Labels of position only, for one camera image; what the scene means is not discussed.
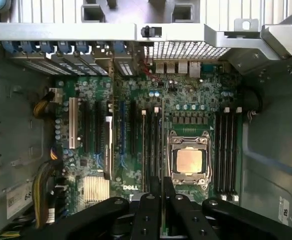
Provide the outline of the grey plastic rack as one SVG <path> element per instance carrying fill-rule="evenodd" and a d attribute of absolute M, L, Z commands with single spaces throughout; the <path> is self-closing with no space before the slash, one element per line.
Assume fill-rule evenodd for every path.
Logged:
<path fill-rule="evenodd" d="M 199 23 L 200 0 L 83 0 L 87 23 Z"/>

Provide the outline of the white certification label sticker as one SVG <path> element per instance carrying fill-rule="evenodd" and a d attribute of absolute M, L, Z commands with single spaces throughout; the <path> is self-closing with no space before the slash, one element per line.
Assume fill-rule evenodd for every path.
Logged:
<path fill-rule="evenodd" d="M 279 196 L 278 221 L 286 226 L 292 226 L 292 200 Z"/>

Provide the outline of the metal-topped CPU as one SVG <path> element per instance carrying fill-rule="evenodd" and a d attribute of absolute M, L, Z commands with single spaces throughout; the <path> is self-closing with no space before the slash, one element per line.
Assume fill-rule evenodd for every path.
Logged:
<path fill-rule="evenodd" d="M 176 166 L 179 173 L 191 175 L 202 171 L 203 153 L 198 149 L 180 149 L 177 152 Z"/>

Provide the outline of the black expansion slot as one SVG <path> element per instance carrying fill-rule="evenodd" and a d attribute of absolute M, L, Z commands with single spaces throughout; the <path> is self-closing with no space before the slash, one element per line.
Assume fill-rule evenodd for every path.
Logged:
<path fill-rule="evenodd" d="M 95 102 L 95 154 L 99 154 L 102 148 L 102 120 L 102 103 L 97 101 Z"/>
<path fill-rule="evenodd" d="M 91 138 L 91 111 L 88 101 L 84 102 L 84 151 L 90 152 L 90 138 Z"/>
<path fill-rule="evenodd" d="M 130 102 L 130 113 L 129 113 L 129 118 L 130 118 L 130 150 L 131 150 L 131 155 L 135 154 L 135 115 L 136 115 L 136 102 L 132 100 Z"/>

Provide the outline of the white expansion slot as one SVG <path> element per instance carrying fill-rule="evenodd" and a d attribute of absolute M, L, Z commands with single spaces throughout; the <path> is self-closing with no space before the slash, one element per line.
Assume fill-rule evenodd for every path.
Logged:
<path fill-rule="evenodd" d="M 69 98 L 69 148 L 76 149 L 78 147 L 78 99 Z"/>

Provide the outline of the white barcode label sticker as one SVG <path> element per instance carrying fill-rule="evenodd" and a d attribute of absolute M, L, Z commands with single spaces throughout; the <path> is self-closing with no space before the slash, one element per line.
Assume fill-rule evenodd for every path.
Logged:
<path fill-rule="evenodd" d="M 7 193 L 7 219 L 32 203 L 32 182 L 27 182 Z"/>

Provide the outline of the silver finned chipset heatsink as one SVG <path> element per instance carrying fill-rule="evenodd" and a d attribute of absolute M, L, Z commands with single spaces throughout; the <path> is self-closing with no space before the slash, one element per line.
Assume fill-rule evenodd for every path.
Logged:
<path fill-rule="evenodd" d="M 110 181 L 102 176 L 86 176 L 83 178 L 84 201 L 97 203 L 110 197 Z"/>

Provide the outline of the CPU in metal socket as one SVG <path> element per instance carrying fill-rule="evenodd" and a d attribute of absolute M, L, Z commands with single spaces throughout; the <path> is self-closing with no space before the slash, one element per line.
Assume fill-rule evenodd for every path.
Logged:
<path fill-rule="evenodd" d="M 180 149 L 196 149 L 203 153 L 202 171 L 186 175 L 177 171 L 176 158 Z M 167 143 L 167 159 L 169 160 L 169 175 L 174 185 L 195 185 L 203 190 L 208 189 L 212 179 L 212 143 L 210 135 L 204 131 L 201 135 L 184 136 L 176 131 L 170 131 Z"/>

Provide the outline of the black intrusion switch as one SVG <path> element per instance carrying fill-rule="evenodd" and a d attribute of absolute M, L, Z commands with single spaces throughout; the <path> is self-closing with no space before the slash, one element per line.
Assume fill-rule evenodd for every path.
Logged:
<path fill-rule="evenodd" d="M 162 37 L 162 28 L 156 26 L 146 25 L 141 28 L 141 36 L 142 38 L 150 39 L 150 38 L 161 38 Z"/>

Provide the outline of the silver rear port block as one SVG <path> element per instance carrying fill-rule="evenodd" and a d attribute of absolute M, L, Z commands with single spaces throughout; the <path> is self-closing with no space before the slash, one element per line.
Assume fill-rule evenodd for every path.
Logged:
<path fill-rule="evenodd" d="M 156 61 L 155 72 L 157 74 L 182 74 L 190 78 L 201 77 L 201 62 L 199 61 Z"/>

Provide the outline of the grey metal PC case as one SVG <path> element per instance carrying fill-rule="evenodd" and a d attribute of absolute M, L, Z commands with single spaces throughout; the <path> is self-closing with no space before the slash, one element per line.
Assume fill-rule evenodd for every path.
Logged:
<path fill-rule="evenodd" d="M 142 38 L 145 26 L 161 27 L 162 37 Z M 209 198 L 279 222 L 279 196 L 292 200 L 292 14 L 274 20 L 262 11 L 212 11 L 199 23 L 0 19 L 0 240 L 48 240 L 48 227 L 91 207 L 68 210 L 63 160 L 51 154 L 62 100 L 56 84 L 109 76 L 110 42 L 114 72 L 123 76 L 156 61 L 211 63 L 240 76 L 240 202 Z M 159 181 L 159 240 L 188 240 L 169 220 L 164 177 Z M 7 219 L 7 193 L 28 182 L 32 203 Z"/>

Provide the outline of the green Dell motherboard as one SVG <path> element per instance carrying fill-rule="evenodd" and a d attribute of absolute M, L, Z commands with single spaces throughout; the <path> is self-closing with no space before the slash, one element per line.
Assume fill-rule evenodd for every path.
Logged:
<path fill-rule="evenodd" d="M 226 107 L 234 114 L 240 107 L 240 93 L 237 86 L 240 76 L 226 72 L 221 64 L 201 63 L 201 77 L 192 78 L 186 74 L 156 73 L 155 66 L 142 66 L 138 76 L 123 76 L 115 72 L 115 112 L 114 112 L 114 167 L 110 180 L 110 197 L 119 196 L 131 200 L 142 192 L 142 110 L 146 110 L 146 191 L 149 191 L 147 156 L 147 115 L 152 111 L 153 129 L 153 175 L 170 177 L 167 143 L 170 131 L 178 135 L 195 136 L 207 131 L 212 143 L 212 179 L 208 189 L 198 185 L 174 185 L 179 194 L 191 197 L 201 203 L 209 197 L 222 199 L 223 176 L 223 133 L 221 126 L 221 193 L 216 192 L 215 130 L 216 114 L 221 117 Z M 70 212 L 77 212 L 99 202 L 85 202 L 83 178 L 86 176 L 104 177 L 105 162 L 105 115 L 106 101 L 110 95 L 109 76 L 79 76 L 60 80 L 56 84 L 58 96 L 62 99 L 56 110 L 56 146 L 51 154 L 63 160 L 62 171 L 66 179 L 66 206 Z M 78 99 L 78 147 L 69 148 L 69 98 Z M 130 150 L 130 102 L 136 102 L 135 115 L 135 154 Z M 88 101 L 91 111 L 90 152 L 84 151 L 84 102 Z M 95 102 L 102 103 L 102 142 L 101 152 L 95 154 Z M 125 102 L 125 166 L 120 165 L 120 101 Z M 154 108 L 159 107 L 159 176 L 154 167 Z M 229 176 L 229 117 L 228 117 L 228 176 Z M 226 201 L 233 202 L 233 190 L 228 192 Z"/>

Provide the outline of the RAM slot with white latch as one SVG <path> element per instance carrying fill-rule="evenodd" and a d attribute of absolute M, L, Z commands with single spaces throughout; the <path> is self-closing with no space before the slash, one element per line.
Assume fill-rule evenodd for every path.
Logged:
<path fill-rule="evenodd" d="M 234 114 L 234 190 L 233 201 L 240 202 L 241 165 L 242 165 L 242 107 L 239 106 Z"/>
<path fill-rule="evenodd" d="M 228 116 L 230 113 L 230 108 L 226 107 L 223 111 L 222 115 L 222 133 L 223 133 L 223 176 L 222 176 L 222 192 L 223 192 L 223 200 L 227 199 L 227 181 L 228 181 L 228 163 L 227 163 L 227 155 L 228 155 Z"/>
<path fill-rule="evenodd" d="M 155 175 L 159 176 L 159 137 L 160 137 L 159 107 L 154 108 L 154 167 Z"/>
<path fill-rule="evenodd" d="M 146 191 L 146 110 L 142 114 L 142 192 Z"/>

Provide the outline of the RAM slot with black latch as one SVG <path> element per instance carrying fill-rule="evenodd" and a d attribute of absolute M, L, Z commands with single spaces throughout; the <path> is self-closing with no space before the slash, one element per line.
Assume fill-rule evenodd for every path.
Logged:
<path fill-rule="evenodd" d="M 230 113 L 229 117 L 229 176 L 228 176 L 228 192 L 231 193 L 233 190 L 233 114 Z"/>
<path fill-rule="evenodd" d="M 216 114 L 216 130 L 215 130 L 215 165 L 216 165 L 216 192 L 221 193 L 221 114 Z"/>
<path fill-rule="evenodd" d="M 147 156 L 148 156 L 148 176 L 153 175 L 153 129 L 152 129 L 152 111 L 147 115 Z"/>

